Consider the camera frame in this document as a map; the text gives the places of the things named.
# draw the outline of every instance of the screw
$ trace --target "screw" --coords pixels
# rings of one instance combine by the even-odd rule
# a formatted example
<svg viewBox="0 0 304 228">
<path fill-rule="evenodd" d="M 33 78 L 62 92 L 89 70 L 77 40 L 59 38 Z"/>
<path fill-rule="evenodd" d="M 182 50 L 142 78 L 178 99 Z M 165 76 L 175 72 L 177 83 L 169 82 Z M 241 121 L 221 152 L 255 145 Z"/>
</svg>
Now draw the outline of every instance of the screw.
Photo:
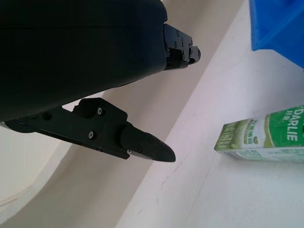
<svg viewBox="0 0 304 228">
<path fill-rule="evenodd" d="M 98 108 L 97 110 L 98 115 L 101 115 L 103 113 L 103 109 L 101 107 Z"/>
<path fill-rule="evenodd" d="M 89 139 L 93 139 L 93 137 L 94 137 L 94 132 L 90 131 L 90 133 L 89 133 Z"/>
</svg>

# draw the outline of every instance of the curved white edge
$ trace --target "curved white edge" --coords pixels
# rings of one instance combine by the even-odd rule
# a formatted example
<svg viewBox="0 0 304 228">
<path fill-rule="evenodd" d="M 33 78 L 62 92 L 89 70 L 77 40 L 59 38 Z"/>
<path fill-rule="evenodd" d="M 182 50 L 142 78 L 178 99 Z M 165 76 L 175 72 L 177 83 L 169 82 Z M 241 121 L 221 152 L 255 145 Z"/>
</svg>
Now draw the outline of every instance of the curved white edge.
<svg viewBox="0 0 304 228">
<path fill-rule="evenodd" d="M 14 200 L 8 207 L 6 207 L 1 213 L 0 213 L 0 224 L 4 223 L 9 218 L 13 217 L 15 214 L 17 214 L 26 204 L 28 204 L 41 190 L 43 190 L 44 187 L 47 187 L 56 177 L 58 177 L 57 174 L 57 168 L 59 164 L 62 162 L 63 158 L 68 154 L 70 151 L 71 144 L 67 142 L 60 142 L 58 147 L 56 148 L 55 152 L 45 165 L 42 172 L 38 175 L 34 183 L 26 188 L 23 192 L 19 193 L 17 195 L 17 199 Z"/>
</svg>

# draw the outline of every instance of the white table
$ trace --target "white table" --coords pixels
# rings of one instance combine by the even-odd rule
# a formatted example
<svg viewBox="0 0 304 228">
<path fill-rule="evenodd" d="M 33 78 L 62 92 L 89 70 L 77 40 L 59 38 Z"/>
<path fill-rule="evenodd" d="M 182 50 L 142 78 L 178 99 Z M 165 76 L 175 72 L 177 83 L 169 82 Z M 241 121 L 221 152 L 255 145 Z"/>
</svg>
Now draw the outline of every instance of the white table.
<svg viewBox="0 0 304 228">
<path fill-rule="evenodd" d="M 304 164 L 234 161 L 213 150 L 225 123 L 304 104 L 304 72 L 250 48 L 246 1 L 116 228 L 302 228 Z"/>
</svg>

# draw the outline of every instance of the black robotic arm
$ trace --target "black robotic arm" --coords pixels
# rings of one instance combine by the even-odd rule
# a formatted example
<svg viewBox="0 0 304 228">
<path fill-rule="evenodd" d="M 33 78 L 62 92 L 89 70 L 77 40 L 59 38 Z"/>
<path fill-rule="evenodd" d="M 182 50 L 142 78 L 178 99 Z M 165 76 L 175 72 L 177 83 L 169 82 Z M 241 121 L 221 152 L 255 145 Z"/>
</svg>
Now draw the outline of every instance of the black robotic arm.
<svg viewBox="0 0 304 228">
<path fill-rule="evenodd" d="M 160 0 L 0 1 L 0 121 L 127 159 L 175 161 L 156 137 L 101 98 L 83 99 L 200 59 L 192 38 L 164 24 Z"/>
</svg>

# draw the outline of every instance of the blue plastic bag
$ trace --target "blue plastic bag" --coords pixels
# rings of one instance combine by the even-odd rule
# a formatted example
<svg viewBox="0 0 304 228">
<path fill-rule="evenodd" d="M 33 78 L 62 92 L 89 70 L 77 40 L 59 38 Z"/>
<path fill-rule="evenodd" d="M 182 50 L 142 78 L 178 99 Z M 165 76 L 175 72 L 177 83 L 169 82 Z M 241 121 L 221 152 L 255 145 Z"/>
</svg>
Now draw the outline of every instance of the blue plastic bag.
<svg viewBox="0 0 304 228">
<path fill-rule="evenodd" d="M 304 68 L 304 0 L 249 1 L 252 50 L 275 50 Z"/>
</svg>

